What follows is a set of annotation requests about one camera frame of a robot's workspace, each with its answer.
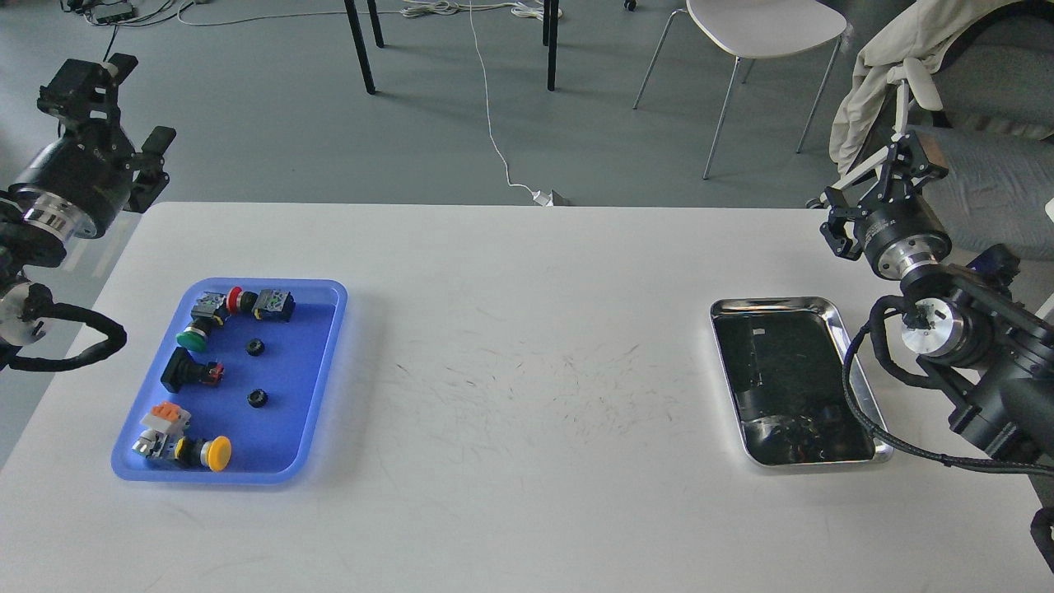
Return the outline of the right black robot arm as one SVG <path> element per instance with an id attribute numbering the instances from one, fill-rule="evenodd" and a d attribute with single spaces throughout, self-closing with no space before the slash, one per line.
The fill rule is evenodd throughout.
<path id="1" fill-rule="evenodd" d="M 1012 301 L 1018 260 L 1004 245 L 987 248 L 968 266 L 948 265 L 951 240 L 921 196 L 942 179 L 916 135 L 876 154 L 877 183 L 856 205 L 827 187 L 828 220 L 820 228 L 838 258 L 866 258 L 874 274 L 898 282 L 880 297 L 848 345 L 841 383 L 865 434 L 896 450 L 949 468 L 1049 478 L 1040 463 L 1053 447 L 1052 327 Z M 954 406 L 949 428 L 983 451 L 981 459 L 910 444 L 870 419 L 855 401 L 850 370 L 865 339 L 890 376 L 938 390 Z"/>

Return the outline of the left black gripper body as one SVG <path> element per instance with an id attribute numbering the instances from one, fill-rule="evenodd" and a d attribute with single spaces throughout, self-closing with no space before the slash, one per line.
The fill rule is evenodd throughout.
<path id="1" fill-rule="evenodd" d="M 22 221 L 60 240 L 103 236 L 131 196 L 134 152 L 128 139 L 53 142 L 9 187 Z"/>

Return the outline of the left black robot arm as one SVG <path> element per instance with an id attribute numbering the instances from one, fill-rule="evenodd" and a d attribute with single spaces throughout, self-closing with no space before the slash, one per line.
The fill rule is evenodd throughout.
<path id="1" fill-rule="evenodd" d="M 169 184 L 165 150 L 176 132 L 158 125 L 141 147 L 121 127 L 119 86 L 137 66 L 132 55 L 105 63 L 69 59 L 39 91 L 38 108 L 57 118 L 63 135 L 37 154 L 2 192 L 2 365 L 58 372 L 105 360 L 126 344 L 115 320 L 83 307 L 55 301 L 48 286 L 32 282 L 26 266 L 57 268 L 73 237 L 98 239 L 122 211 L 143 213 Z M 52 320 L 69 320 L 103 334 L 103 340 L 69 359 L 22 357 Z"/>

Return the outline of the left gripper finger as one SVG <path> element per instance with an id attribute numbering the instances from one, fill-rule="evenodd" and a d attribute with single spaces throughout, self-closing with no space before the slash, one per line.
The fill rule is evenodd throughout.
<path id="1" fill-rule="evenodd" d="M 129 169 L 137 175 L 129 190 L 124 211 L 147 213 L 148 207 L 151 207 L 165 190 L 170 181 L 169 174 L 163 170 L 165 150 L 172 145 L 176 136 L 176 130 L 158 125 L 147 136 L 142 150 L 135 152 L 129 158 Z"/>
<path id="2" fill-rule="evenodd" d="M 119 86 L 138 65 L 132 55 L 115 54 L 105 63 L 69 58 L 48 84 L 39 87 L 37 108 L 56 118 L 65 138 L 91 140 L 115 150 L 124 137 Z"/>

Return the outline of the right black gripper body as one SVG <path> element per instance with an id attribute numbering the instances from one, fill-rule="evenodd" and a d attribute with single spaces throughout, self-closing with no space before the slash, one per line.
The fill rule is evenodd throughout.
<path id="1" fill-rule="evenodd" d="M 882 203 L 856 224 L 856 239 L 874 274 L 901 280 L 912 270 L 935 265 L 952 251 L 952 241 L 922 199 Z"/>

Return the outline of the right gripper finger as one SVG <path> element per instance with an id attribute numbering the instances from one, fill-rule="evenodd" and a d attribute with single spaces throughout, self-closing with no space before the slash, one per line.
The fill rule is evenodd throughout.
<path id="1" fill-rule="evenodd" d="M 846 233 L 848 222 L 862 221 L 865 210 L 859 205 L 851 206 L 846 195 L 840 189 L 828 185 L 821 194 L 828 205 L 828 219 L 820 226 L 821 236 L 827 241 L 832 254 L 836 258 L 858 260 L 863 248 Z"/>
<path id="2" fill-rule="evenodd" d="M 891 140 L 876 155 L 879 166 L 873 187 L 875 207 L 915 198 L 923 185 L 945 179 L 949 173 L 946 158 L 936 140 L 917 131 Z"/>

